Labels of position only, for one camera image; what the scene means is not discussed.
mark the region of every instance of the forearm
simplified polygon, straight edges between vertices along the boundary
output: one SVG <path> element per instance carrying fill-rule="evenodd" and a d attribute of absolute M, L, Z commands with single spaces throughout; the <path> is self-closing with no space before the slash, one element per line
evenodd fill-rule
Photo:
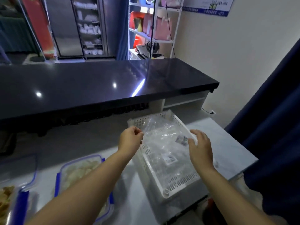
<path fill-rule="evenodd" d="M 264 212 L 248 202 L 216 170 L 200 172 L 200 176 L 228 224 L 274 225 Z"/>
<path fill-rule="evenodd" d="M 93 224 L 129 158 L 116 152 L 43 207 L 27 225 Z"/>

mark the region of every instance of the navy curtain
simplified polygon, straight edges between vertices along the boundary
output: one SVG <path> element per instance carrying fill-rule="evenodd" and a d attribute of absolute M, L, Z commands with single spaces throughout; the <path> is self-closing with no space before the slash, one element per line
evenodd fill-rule
<path fill-rule="evenodd" d="M 245 172 L 263 209 L 290 225 L 300 212 L 300 40 L 225 130 L 259 161 Z"/>
<path fill-rule="evenodd" d="M 119 44 L 116 60 L 128 60 L 128 5 L 129 0 L 121 0 L 119 19 Z M 130 11 L 140 11 L 141 7 L 130 6 Z M 135 33 L 130 32 L 130 47 L 133 47 Z"/>

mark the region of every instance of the white counter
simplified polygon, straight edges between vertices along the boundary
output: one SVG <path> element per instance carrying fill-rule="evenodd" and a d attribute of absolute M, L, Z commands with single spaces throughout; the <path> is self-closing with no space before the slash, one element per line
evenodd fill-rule
<path fill-rule="evenodd" d="M 241 173 L 257 158 L 232 138 L 203 111 L 192 104 L 172 108 L 172 111 L 190 129 L 204 131 L 212 142 L 218 171 L 227 179 Z M 148 115 L 150 110 L 114 115 L 79 125 L 58 127 L 44 137 L 19 137 L 13 157 L 38 154 L 38 176 L 32 189 L 39 195 L 37 209 L 53 198 L 56 173 L 73 159 L 99 153 L 107 158 L 117 151 L 121 132 L 129 118 Z M 169 202 L 157 203 L 150 188 L 143 187 L 137 169 L 131 160 L 118 180 L 113 194 L 115 211 L 103 224 L 161 224 L 207 195 L 199 182 L 188 192 L 182 192 Z"/>

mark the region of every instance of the white tray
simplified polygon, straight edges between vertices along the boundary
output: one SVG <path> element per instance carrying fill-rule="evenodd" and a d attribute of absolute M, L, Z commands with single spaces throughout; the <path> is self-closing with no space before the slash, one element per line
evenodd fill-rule
<path fill-rule="evenodd" d="M 166 118 L 169 121 L 172 121 L 174 124 L 181 126 L 181 130 L 185 136 L 191 137 L 197 141 L 195 136 L 193 136 L 189 129 L 183 124 L 183 122 L 171 111 L 163 111 L 160 113 L 139 117 L 135 119 L 129 119 L 127 121 L 128 126 L 136 126 L 138 128 L 141 128 L 145 121 L 149 119 L 151 116 L 161 116 L 163 118 Z M 168 183 L 168 188 L 163 188 L 157 178 L 157 175 L 159 174 L 159 171 L 154 172 L 152 169 L 150 169 L 149 165 L 146 162 L 146 156 L 151 154 L 150 148 L 146 144 L 142 144 L 140 148 L 138 149 L 136 153 L 136 157 L 138 158 L 138 161 L 141 163 L 143 169 L 146 171 L 147 175 L 149 176 L 150 183 L 155 183 L 156 190 L 159 192 L 159 194 L 162 196 L 159 197 L 161 200 L 169 199 L 176 193 L 180 192 L 182 189 L 186 188 L 188 185 L 192 184 L 193 182 L 200 179 L 199 175 L 197 174 L 196 170 L 191 170 L 191 172 L 180 179 L 178 178 L 170 178 Z"/>

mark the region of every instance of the wall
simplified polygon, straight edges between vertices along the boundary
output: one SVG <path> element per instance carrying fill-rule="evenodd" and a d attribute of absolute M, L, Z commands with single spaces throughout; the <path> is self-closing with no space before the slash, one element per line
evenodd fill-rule
<path fill-rule="evenodd" d="M 300 37 L 300 0 L 234 0 L 228 17 L 182 12 L 176 57 L 220 82 L 204 109 L 223 128 Z"/>

